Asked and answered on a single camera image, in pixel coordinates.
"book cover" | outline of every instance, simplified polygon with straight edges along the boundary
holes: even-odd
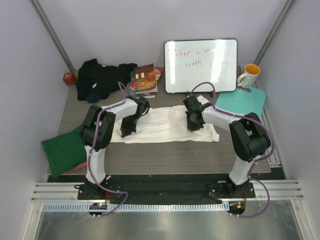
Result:
[[[131,80],[130,80],[130,95],[135,98],[144,97],[146,99],[152,99],[156,97],[155,92],[146,92],[146,93],[136,93],[135,89],[135,74],[131,72]]]
[[[153,64],[136,67],[133,69],[133,74],[136,94],[158,92]]]
[[[158,83],[159,79],[161,78],[162,74],[164,73],[164,70],[161,68],[154,68],[155,72],[155,80]],[[134,72],[131,72],[131,82],[130,82],[130,89],[134,90],[134,93],[136,92],[136,84],[135,84],[135,77],[134,77]]]

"blue cloth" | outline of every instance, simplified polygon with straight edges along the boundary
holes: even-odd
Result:
[[[89,92],[89,94],[86,96],[86,100],[91,104],[98,102],[100,99],[101,99],[101,97],[98,94],[97,90],[93,90],[93,91]]]
[[[236,114],[256,113],[259,117],[264,108],[266,93],[260,89],[250,87],[251,92],[236,88],[232,92],[221,92],[216,106],[220,109]]]

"white cloth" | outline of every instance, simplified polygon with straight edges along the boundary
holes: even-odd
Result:
[[[202,104],[208,102],[203,96],[197,99]],[[111,143],[219,142],[219,135],[212,124],[205,123],[200,130],[190,132],[187,129],[186,110],[184,105],[150,108],[148,114],[138,120],[136,132],[123,138],[121,119],[114,124]]]

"white mug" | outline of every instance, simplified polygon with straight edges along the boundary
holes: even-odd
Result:
[[[259,74],[260,68],[257,65],[246,65],[244,67],[243,73],[238,77],[238,87],[242,87],[245,89],[252,87]]]

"whiteboard frame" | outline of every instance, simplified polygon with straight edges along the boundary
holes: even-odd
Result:
[[[213,39],[191,39],[191,40],[167,40],[164,42],[163,44],[163,61],[164,61],[164,74],[166,74],[166,43],[168,42],[192,42],[192,41],[214,41],[214,40],[235,40],[236,42],[236,67],[235,67],[235,85],[234,85],[234,89],[233,90],[226,90],[226,91],[218,91],[216,90],[217,93],[222,93],[222,92],[234,92],[237,89],[237,78],[238,78],[238,74],[237,74],[237,67],[238,67],[238,40],[236,38],[213,38]],[[165,83],[164,83],[164,88],[165,88],[165,92],[167,94],[181,94],[181,93],[188,93],[186,91],[175,91],[175,92],[168,92],[167,91],[167,79],[165,79]],[[197,91],[196,89],[194,90],[195,93],[211,93],[213,91],[212,87],[208,84],[207,85],[207,89],[208,91]]]

